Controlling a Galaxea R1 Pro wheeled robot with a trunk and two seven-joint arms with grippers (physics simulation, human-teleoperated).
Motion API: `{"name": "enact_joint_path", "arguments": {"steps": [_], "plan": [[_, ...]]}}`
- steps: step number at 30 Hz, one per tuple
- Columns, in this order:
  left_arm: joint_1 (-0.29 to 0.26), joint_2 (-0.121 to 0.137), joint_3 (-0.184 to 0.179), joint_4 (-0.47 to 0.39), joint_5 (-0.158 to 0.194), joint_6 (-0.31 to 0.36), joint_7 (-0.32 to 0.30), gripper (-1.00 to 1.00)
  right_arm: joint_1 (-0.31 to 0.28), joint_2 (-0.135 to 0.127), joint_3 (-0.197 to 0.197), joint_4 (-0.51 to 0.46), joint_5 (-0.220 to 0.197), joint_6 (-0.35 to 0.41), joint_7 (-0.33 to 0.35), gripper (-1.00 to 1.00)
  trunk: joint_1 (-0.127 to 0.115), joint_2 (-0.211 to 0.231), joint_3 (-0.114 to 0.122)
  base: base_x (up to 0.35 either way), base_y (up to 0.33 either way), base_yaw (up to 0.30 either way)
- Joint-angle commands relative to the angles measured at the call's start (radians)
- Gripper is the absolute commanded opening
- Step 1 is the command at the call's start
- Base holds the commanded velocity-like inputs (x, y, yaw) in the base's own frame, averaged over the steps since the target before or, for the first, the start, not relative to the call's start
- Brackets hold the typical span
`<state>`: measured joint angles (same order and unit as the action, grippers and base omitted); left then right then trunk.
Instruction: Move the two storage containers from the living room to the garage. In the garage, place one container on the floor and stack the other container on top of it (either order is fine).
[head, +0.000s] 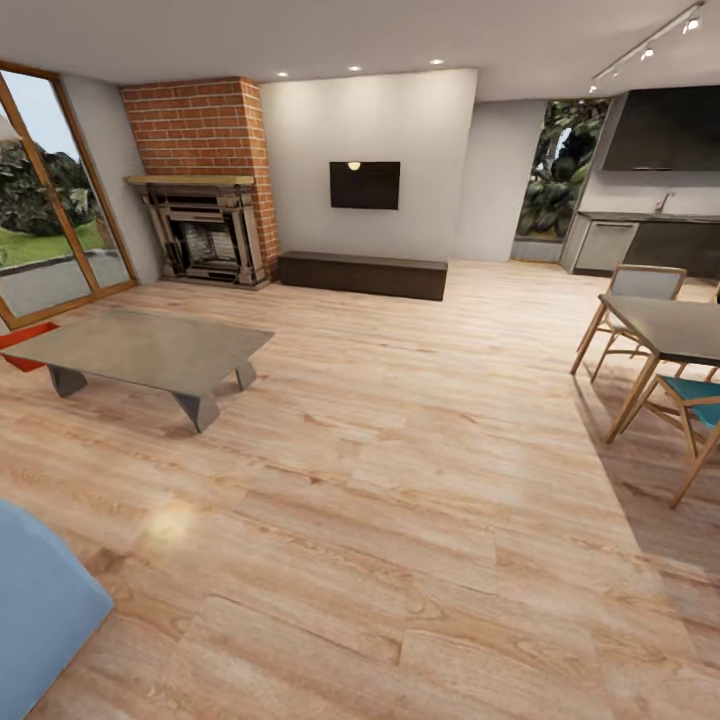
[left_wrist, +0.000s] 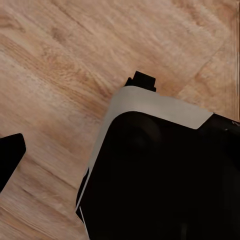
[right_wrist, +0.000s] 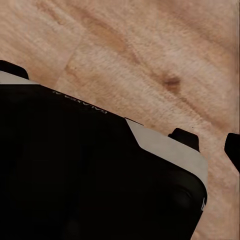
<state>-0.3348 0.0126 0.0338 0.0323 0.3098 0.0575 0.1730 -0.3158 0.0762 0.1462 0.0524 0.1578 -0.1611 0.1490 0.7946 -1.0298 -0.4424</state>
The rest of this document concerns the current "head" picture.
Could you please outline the storage box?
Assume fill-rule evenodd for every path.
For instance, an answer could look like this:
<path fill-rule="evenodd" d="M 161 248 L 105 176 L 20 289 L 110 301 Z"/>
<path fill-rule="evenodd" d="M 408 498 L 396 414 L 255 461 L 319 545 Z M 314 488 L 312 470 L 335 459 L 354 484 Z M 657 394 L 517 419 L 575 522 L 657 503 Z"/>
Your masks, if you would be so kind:
<path fill-rule="evenodd" d="M 20 342 L 30 340 L 30 338 L 33 338 L 35 336 L 40 336 L 41 334 L 44 334 L 46 332 L 49 332 L 51 330 L 56 330 L 56 328 L 59 328 L 58 325 L 55 325 L 53 323 L 43 323 L 43 325 L 37 325 L 36 327 L 28 327 L 28 328 L 22 328 L 21 330 L 16 330 L 15 332 L 12 332 L 10 335 L 5 335 L 4 337 L 0 337 L 0 353 L 3 351 L 3 349 L 6 349 L 10 346 L 16 345 Z M 39 367 L 44 367 L 44 363 L 39 362 L 33 362 L 30 360 L 22 360 L 19 358 L 13 358 L 12 356 L 3 355 L 11 365 L 15 365 L 15 367 L 18 367 L 19 369 L 23 370 L 25 373 L 27 371 L 31 371 L 33 369 L 37 369 Z"/>

